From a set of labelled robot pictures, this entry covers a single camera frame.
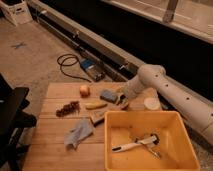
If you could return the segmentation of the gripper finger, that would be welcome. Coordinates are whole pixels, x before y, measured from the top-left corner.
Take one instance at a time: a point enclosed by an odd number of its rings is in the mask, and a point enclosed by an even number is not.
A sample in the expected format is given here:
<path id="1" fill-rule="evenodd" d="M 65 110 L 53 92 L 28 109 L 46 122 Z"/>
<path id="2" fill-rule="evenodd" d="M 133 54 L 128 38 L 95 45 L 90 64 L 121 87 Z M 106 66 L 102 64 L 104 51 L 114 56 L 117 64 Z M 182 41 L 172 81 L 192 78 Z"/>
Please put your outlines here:
<path id="1" fill-rule="evenodd" d="M 128 108 L 128 106 L 129 106 L 129 102 L 125 101 L 125 102 L 121 103 L 120 109 L 121 110 L 126 110 Z"/>

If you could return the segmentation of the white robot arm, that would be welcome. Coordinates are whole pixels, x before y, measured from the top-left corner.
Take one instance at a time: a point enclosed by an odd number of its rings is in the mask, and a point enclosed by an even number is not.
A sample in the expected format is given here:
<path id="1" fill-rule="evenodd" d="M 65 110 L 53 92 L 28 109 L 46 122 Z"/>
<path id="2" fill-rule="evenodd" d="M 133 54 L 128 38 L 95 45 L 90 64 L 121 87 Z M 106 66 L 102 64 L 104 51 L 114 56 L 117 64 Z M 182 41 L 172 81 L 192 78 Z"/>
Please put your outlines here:
<path id="1" fill-rule="evenodd" d="M 133 100 L 146 87 L 159 92 L 180 112 L 189 126 L 213 145 L 213 104 L 173 81 L 161 65 L 143 64 L 137 74 L 124 83 L 121 92 L 126 98 Z"/>

